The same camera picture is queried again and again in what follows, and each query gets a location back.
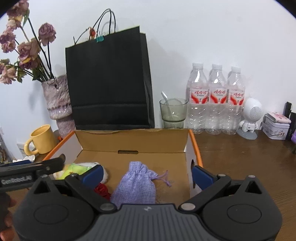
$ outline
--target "dried rose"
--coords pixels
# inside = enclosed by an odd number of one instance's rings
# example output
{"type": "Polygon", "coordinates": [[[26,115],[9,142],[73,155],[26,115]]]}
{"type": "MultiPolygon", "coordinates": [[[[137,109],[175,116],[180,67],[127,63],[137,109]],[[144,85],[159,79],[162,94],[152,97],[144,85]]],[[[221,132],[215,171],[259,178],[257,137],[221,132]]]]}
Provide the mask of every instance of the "dried rose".
{"type": "Polygon", "coordinates": [[[0,74],[2,74],[2,71],[5,67],[5,64],[4,63],[0,63],[0,74]]]}
{"type": "Polygon", "coordinates": [[[20,0],[11,9],[7,11],[7,15],[10,18],[17,17],[20,15],[24,16],[28,8],[29,8],[28,0],[20,0]]]}
{"type": "Polygon", "coordinates": [[[22,15],[24,16],[26,11],[29,8],[28,0],[20,0],[18,3],[20,4],[20,8],[21,8],[22,13],[23,13],[22,15]]]}
{"type": "Polygon", "coordinates": [[[5,44],[1,44],[1,48],[3,50],[3,53],[12,52],[13,50],[15,50],[15,40],[7,42],[5,44]]]}
{"type": "Polygon", "coordinates": [[[89,35],[90,35],[91,39],[94,39],[94,37],[96,36],[96,31],[93,28],[91,28],[89,30],[89,35]]]}
{"type": "Polygon", "coordinates": [[[41,40],[42,45],[46,46],[49,42],[53,42],[56,39],[56,31],[54,27],[49,23],[44,23],[38,30],[39,33],[39,40],[41,40]]]}
{"type": "Polygon", "coordinates": [[[15,39],[15,35],[13,34],[13,29],[7,28],[1,35],[0,35],[0,43],[5,44],[7,42],[12,42],[15,39]]]}
{"type": "Polygon", "coordinates": [[[38,61],[37,61],[37,59],[35,59],[35,60],[30,60],[29,62],[26,62],[26,63],[20,62],[20,67],[22,69],[37,68],[38,67],[38,61]]]}
{"type": "Polygon", "coordinates": [[[15,81],[15,78],[16,78],[15,74],[16,74],[15,68],[10,67],[9,69],[7,69],[7,65],[6,65],[2,71],[0,83],[11,84],[12,80],[15,81]]]}
{"type": "Polygon", "coordinates": [[[21,26],[21,22],[18,21],[17,19],[9,19],[8,23],[6,24],[7,28],[11,28],[11,29],[17,29],[21,26]]]}
{"type": "Polygon", "coordinates": [[[38,53],[40,52],[39,44],[37,43],[37,40],[35,38],[31,39],[31,42],[28,43],[21,43],[18,47],[18,52],[20,53],[19,59],[24,64],[35,60],[38,57],[38,53]]]}

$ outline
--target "plastic water bottle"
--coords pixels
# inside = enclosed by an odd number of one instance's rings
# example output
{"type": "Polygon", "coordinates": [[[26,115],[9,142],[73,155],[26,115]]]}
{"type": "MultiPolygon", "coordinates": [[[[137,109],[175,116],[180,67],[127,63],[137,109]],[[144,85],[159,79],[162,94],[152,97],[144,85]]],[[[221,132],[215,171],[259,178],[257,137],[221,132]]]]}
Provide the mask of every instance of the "plastic water bottle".
{"type": "Polygon", "coordinates": [[[209,103],[205,131],[218,135],[222,131],[224,110],[227,99],[227,86],[222,74],[222,65],[213,64],[209,77],[209,103]]]}
{"type": "Polygon", "coordinates": [[[227,80],[228,97],[223,124],[223,132],[234,135],[239,127],[242,116],[242,104],[244,102],[244,81],[241,77],[241,69],[231,67],[231,74],[227,80]]]}
{"type": "Polygon", "coordinates": [[[209,85],[203,72],[203,64],[193,63],[187,83],[187,122],[186,126],[194,134],[202,133],[205,128],[205,117],[209,85]]]}

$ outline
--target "bottle cap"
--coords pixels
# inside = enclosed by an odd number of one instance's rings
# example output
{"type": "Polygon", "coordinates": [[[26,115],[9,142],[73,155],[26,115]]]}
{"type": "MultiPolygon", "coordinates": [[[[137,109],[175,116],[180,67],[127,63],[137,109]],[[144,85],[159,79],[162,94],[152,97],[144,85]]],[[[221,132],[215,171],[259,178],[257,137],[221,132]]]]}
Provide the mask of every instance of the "bottle cap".
{"type": "Polygon", "coordinates": [[[212,68],[217,69],[217,70],[222,70],[222,65],[221,64],[212,64],[212,68]]]}
{"type": "Polygon", "coordinates": [[[236,72],[236,73],[240,73],[241,69],[240,69],[240,67],[231,66],[231,71],[236,72]]]}
{"type": "Polygon", "coordinates": [[[203,69],[203,63],[193,63],[192,66],[195,69],[203,69]]]}

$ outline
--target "purple object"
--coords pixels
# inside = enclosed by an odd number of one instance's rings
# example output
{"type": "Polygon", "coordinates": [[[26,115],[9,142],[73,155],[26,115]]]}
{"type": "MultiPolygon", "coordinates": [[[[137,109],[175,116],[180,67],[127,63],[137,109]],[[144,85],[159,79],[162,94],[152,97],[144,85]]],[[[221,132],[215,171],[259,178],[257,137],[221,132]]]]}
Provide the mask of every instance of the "purple object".
{"type": "MultiPolygon", "coordinates": [[[[128,172],[121,179],[110,200],[117,208],[126,203],[155,204],[156,189],[152,180],[163,180],[162,177],[166,175],[167,172],[158,176],[140,161],[131,161],[128,172]]],[[[166,178],[163,181],[170,186],[166,178]]]]}
{"type": "Polygon", "coordinates": [[[293,133],[291,141],[296,144],[296,131],[293,133]]]}

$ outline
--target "pink vase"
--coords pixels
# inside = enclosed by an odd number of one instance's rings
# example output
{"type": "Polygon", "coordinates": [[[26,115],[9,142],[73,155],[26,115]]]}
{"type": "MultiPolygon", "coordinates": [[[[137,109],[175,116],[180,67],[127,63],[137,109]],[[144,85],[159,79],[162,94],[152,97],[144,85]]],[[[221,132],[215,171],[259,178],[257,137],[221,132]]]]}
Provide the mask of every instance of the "pink vase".
{"type": "Polygon", "coordinates": [[[57,121],[62,138],[75,129],[69,97],[67,75],[42,83],[49,117],[57,121]]]}

